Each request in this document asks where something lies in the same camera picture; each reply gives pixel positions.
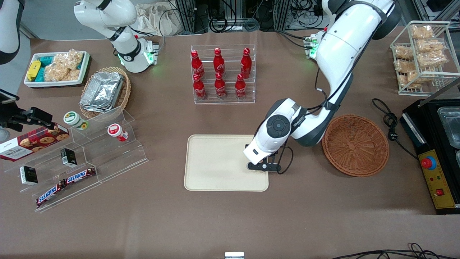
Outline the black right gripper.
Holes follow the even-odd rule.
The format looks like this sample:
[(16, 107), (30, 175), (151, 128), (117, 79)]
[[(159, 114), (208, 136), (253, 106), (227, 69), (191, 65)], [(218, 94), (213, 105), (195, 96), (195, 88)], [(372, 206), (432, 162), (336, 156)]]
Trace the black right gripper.
[(9, 128), (17, 132), (23, 130), (23, 124), (30, 124), (31, 116), (32, 125), (40, 125), (49, 131), (59, 131), (59, 125), (52, 121), (52, 115), (36, 107), (29, 110), (19, 108), (16, 104), (0, 105), (0, 122), (1, 127)]

